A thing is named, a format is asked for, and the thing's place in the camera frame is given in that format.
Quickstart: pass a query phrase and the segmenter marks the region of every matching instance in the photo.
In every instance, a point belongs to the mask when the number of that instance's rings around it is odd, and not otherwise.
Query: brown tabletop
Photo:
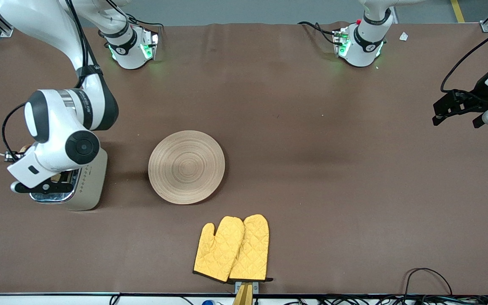
[[[367,68],[300,25],[209,25],[167,27],[158,61],[127,71],[96,32],[120,106],[97,133],[109,156],[101,202],[69,212],[11,193],[0,158],[0,292],[233,291],[192,274],[201,228],[261,213],[275,278],[263,293],[399,293],[426,266],[456,294],[488,294],[488,126],[431,121],[443,77],[485,37],[479,25],[393,25]],[[483,47],[447,87],[486,71]],[[35,89],[75,82],[62,53],[15,31],[0,41],[0,126]],[[189,129],[221,144],[227,171],[205,202],[173,205],[153,191],[148,159]],[[22,111],[7,137],[15,149],[33,141]],[[410,292],[446,290],[416,274]]]

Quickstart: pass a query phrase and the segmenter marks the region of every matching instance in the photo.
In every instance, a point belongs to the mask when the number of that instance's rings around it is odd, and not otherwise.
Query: gray floor
[[[488,0],[458,1],[466,22],[478,22],[488,16]],[[353,22],[363,15],[363,7],[357,0],[133,0],[123,10],[138,19],[168,26]],[[457,22],[450,0],[399,6],[396,14],[400,23]],[[93,26],[87,21],[83,25]]]

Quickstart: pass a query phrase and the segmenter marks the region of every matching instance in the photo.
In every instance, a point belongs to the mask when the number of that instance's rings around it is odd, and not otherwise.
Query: quilted oven mitt
[[[263,215],[256,214],[244,220],[244,239],[236,256],[229,278],[235,280],[269,281],[269,224]]]
[[[205,224],[199,239],[194,274],[201,274],[220,282],[227,282],[244,237],[244,224],[237,217],[225,216],[214,224]]]

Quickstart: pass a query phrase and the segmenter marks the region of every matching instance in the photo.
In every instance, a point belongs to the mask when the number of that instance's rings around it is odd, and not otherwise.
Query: black strap
[[[103,33],[101,30],[99,30],[99,33],[101,33],[104,38],[118,38],[123,36],[129,29],[129,22],[126,20],[125,21],[125,26],[123,29],[121,29],[118,33]]]
[[[111,47],[111,49],[114,52],[120,55],[127,55],[129,53],[129,50],[135,45],[135,43],[137,43],[137,36],[138,36],[137,32],[133,30],[133,36],[128,42],[121,44],[119,46],[112,43],[109,43],[108,45]]]
[[[364,20],[364,22],[368,23],[369,25],[383,25],[383,23],[385,23],[387,21],[387,19],[389,19],[389,16],[391,16],[391,8],[387,8],[387,10],[385,10],[385,16],[383,17],[383,19],[381,19],[379,21],[368,19],[366,17],[366,14],[363,15],[363,20]]]
[[[355,42],[360,45],[362,48],[363,48],[363,51],[366,52],[366,53],[370,53],[370,52],[374,52],[374,50],[376,50],[377,47],[380,46],[380,44],[383,42],[383,39],[385,38],[385,36],[379,40],[379,41],[376,41],[376,42],[370,42],[368,40],[364,40],[364,38],[362,38],[360,35],[359,35],[359,26],[357,26],[355,28],[355,31],[353,32],[353,35],[355,37]]]
[[[76,76],[79,78],[87,77],[88,75],[103,75],[103,71],[101,71],[101,67],[97,64],[90,64],[89,66],[76,69]]]

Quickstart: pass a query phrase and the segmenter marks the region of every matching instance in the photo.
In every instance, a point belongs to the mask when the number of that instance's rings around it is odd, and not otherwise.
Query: yellow tape
[[[451,6],[453,6],[457,22],[464,22],[463,12],[460,10],[459,2],[457,0],[451,0]]]

